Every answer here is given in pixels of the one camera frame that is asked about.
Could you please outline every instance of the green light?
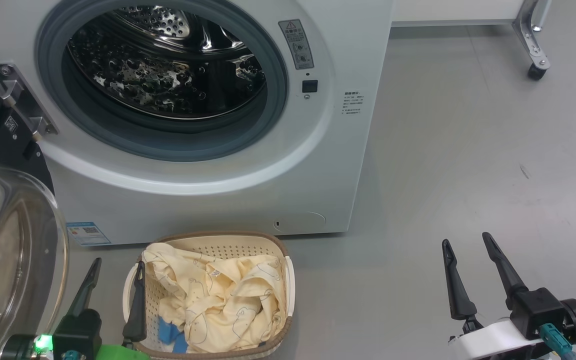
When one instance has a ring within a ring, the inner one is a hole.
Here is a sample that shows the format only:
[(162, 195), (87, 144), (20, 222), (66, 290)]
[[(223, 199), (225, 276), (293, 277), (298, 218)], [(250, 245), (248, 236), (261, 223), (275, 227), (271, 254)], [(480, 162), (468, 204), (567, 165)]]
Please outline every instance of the green light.
[(40, 335), (37, 341), (34, 342), (34, 349), (36, 351), (41, 351), (48, 349), (53, 351), (53, 336), (52, 335)]

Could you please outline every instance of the metal table leg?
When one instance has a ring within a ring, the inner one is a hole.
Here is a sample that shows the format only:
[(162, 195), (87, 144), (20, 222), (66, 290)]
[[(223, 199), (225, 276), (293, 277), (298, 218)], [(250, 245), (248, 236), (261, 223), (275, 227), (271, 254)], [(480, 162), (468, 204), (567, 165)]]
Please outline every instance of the metal table leg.
[(521, 43), (532, 59), (528, 77), (539, 80), (546, 74), (546, 70), (551, 67), (546, 53), (537, 43), (535, 32), (541, 32), (546, 20), (546, 14), (550, 8), (552, 0), (524, 0), (517, 18), (514, 19), (512, 27), (521, 38)]

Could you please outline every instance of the barcode sticker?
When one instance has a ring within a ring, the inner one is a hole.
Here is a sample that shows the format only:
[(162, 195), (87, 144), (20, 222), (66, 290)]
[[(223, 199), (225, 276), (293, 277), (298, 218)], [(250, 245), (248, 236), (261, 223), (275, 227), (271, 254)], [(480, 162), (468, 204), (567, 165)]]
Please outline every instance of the barcode sticker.
[(67, 222), (69, 237), (77, 240), (80, 246), (99, 246), (110, 244), (110, 240), (94, 222)]

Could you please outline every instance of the plastic laundry basket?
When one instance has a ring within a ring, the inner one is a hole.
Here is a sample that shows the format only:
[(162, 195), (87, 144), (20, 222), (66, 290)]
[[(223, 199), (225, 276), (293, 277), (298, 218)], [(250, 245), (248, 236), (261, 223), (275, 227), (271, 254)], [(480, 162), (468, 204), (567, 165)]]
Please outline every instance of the plastic laundry basket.
[[(295, 271), (293, 262), (288, 256), (284, 244), (272, 235), (260, 232), (194, 232), (191, 234), (170, 235), (163, 237), (158, 242), (166, 242), (174, 248), (193, 251), (215, 258), (231, 259), (243, 256), (273, 255), (283, 264), (279, 268), (283, 271), (285, 279), (285, 303), (286, 322), (281, 331), (258, 348), (246, 350), (227, 351), (218, 353), (171, 353), (165, 351), (159, 337), (158, 305), (163, 297), (170, 296), (160, 283), (151, 276), (145, 277), (146, 288), (146, 340), (134, 344), (135, 350), (146, 353), (151, 359), (157, 360), (211, 360), (211, 359), (236, 359), (251, 360), (263, 358), (274, 353), (281, 345), (284, 337), (293, 323), (293, 310), (295, 309)], [(135, 264), (126, 278), (123, 287), (123, 319), (128, 321), (130, 315), (130, 294), (137, 264)]]

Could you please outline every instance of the door hinge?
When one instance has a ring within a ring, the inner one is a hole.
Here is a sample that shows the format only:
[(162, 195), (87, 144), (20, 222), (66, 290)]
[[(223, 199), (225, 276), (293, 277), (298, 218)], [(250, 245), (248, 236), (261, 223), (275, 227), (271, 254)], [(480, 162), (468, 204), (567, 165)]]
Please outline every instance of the door hinge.
[(4, 105), (19, 114), (30, 129), (35, 142), (38, 142), (45, 134), (59, 133), (14, 64), (0, 64), (0, 84), (5, 91), (1, 96)]

